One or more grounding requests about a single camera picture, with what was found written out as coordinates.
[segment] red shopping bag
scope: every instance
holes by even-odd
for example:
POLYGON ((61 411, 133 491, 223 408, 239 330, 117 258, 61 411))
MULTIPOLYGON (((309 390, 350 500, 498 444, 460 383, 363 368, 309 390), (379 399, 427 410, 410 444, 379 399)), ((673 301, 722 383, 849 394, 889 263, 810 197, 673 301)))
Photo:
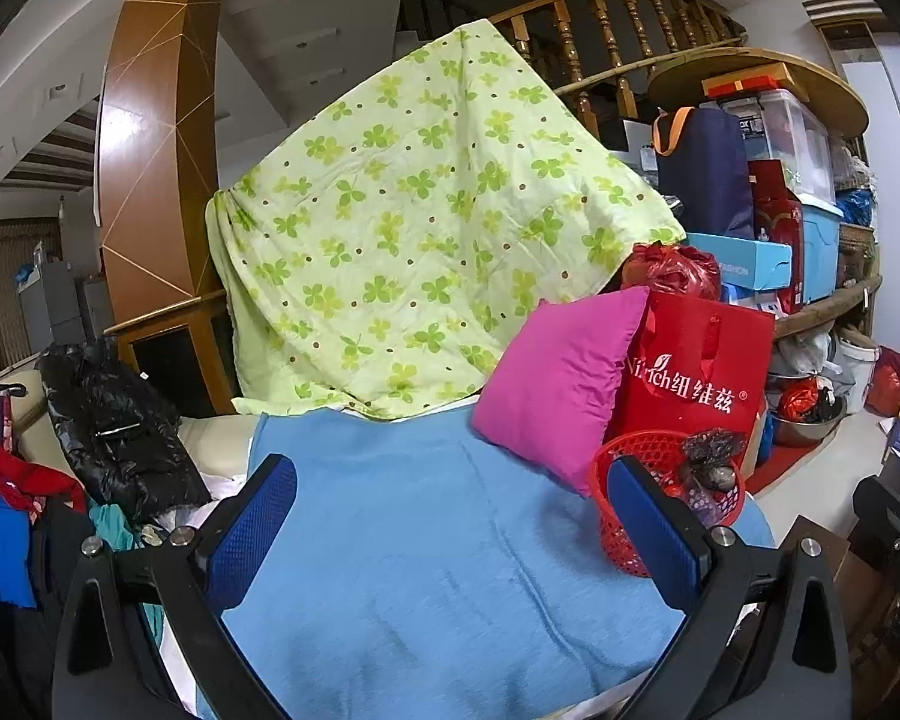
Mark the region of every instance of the red shopping bag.
POLYGON ((650 292, 607 435, 710 428, 751 435, 772 347, 770 314, 650 292))

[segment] staircase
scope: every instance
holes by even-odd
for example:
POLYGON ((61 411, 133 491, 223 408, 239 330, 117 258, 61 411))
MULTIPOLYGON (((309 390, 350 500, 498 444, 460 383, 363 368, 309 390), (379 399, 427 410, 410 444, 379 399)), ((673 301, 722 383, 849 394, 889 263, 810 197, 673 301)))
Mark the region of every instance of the staircase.
MULTIPOLYGON (((480 18, 454 0, 401 0, 397 23, 430 41, 480 18)), ((621 119, 655 117, 644 91, 660 59, 746 38, 706 0, 534 0, 490 20, 608 148, 621 148, 621 119)))

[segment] light blue box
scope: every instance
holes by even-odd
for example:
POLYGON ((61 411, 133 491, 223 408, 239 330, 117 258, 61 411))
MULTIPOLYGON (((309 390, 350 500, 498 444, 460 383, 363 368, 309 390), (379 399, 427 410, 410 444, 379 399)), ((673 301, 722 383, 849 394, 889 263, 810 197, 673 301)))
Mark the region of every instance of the light blue box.
POLYGON ((803 302, 828 298, 837 288, 840 221, 844 212, 822 200, 802 196, 803 302))
POLYGON ((727 284, 755 292, 790 285, 793 252, 786 244, 703 233, 688 233, 687 242, 716 258, 720 278, 727 284))

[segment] white floor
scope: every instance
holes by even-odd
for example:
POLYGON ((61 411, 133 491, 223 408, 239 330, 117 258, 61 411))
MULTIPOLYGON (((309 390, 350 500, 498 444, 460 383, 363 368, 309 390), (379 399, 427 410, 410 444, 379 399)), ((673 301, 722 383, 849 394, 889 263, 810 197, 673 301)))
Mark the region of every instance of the white floor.
POLYGON ((798 514, 840 536, 850 532, 853 490, 861 479, 880 472, 887 437, 878 420, 865 410, 848 416, 827 445, 757 493, 757 503, 777 543, 787 535, 798 514))

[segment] red mat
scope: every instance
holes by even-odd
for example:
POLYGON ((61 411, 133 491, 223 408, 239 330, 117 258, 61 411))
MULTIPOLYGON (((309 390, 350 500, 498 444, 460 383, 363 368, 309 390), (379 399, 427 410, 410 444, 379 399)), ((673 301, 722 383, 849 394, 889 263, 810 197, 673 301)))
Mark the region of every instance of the red mat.
POLYGON ((756 495, 767 485, 771 485, 778 480, 788 470, 797 464, 800 458, 805 457, 819 446, 815 443, 813 446, 804 446, 797 449, 792 446, 773 445, 773 450, 767 461, 754 471, 754 475, 746 480, 746 491, 751 495, 756 495))

